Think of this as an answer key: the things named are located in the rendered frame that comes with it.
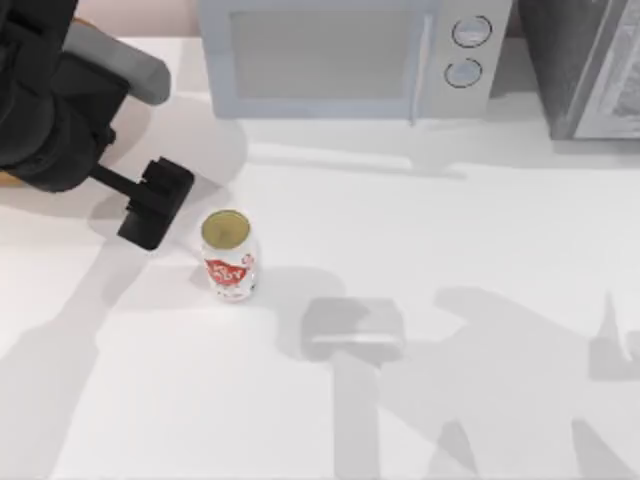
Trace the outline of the pale microwave oven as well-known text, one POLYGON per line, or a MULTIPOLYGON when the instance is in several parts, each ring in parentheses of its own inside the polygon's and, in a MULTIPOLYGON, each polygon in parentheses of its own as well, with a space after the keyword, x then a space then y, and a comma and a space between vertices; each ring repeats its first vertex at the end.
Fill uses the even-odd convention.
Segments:
POLYGON ((197 0, 215 114, 475 118, 513 0, 197 0))

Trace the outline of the red and white can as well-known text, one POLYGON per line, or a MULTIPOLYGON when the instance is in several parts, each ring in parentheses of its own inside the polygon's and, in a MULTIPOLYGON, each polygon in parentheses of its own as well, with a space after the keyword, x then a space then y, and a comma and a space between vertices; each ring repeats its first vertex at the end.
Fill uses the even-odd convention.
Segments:
POLYGON ((249 298, 257 285, 259 248, 249 219, 232 209, 208 215, 200 228, 202 257, 216 295, 224 301, 249 298))

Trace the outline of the microwave oven door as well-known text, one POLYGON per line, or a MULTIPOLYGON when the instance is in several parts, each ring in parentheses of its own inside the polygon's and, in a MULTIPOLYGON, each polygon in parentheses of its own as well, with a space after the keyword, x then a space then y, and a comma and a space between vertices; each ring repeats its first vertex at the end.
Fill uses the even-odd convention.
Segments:
POLYGON ((197 0, 217 117, 409 120, 428 0, 197 0))

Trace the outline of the microwave oven knob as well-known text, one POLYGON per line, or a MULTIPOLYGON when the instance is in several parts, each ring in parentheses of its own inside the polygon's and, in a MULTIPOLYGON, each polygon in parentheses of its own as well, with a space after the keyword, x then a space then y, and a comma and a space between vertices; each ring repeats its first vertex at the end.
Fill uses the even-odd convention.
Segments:
POLYGON ((461 48, 473 49, 486 43, 493 33, 491 21, 481 15, 458 20, 452 28, 452 39, 461 48))
POLYGON ((464 58, 447 65, 444 70, 446 83, 455 89, 469 88, 478 83, 483 76, 483 66, 473 58, 464 58))

